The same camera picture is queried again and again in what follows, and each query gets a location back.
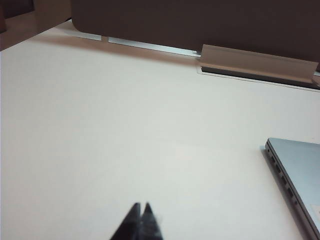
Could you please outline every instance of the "white desk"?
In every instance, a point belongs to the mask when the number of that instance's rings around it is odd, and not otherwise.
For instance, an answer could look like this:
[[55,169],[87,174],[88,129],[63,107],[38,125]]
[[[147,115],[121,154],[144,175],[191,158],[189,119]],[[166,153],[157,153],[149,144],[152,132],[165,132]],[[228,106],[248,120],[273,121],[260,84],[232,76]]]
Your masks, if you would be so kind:
[[2,240],[107,240],[146,201],[165,240],[302,239],[261,146],[320,143],[319,92],[63,26],[1,64]]

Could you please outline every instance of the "silver laptop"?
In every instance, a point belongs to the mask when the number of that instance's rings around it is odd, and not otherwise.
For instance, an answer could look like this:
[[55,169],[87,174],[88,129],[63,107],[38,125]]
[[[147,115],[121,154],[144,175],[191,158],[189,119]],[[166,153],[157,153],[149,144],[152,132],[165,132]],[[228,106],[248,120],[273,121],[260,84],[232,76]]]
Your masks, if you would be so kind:
[[311,239],[320,240],[320,144],[269,138],[265,150]]

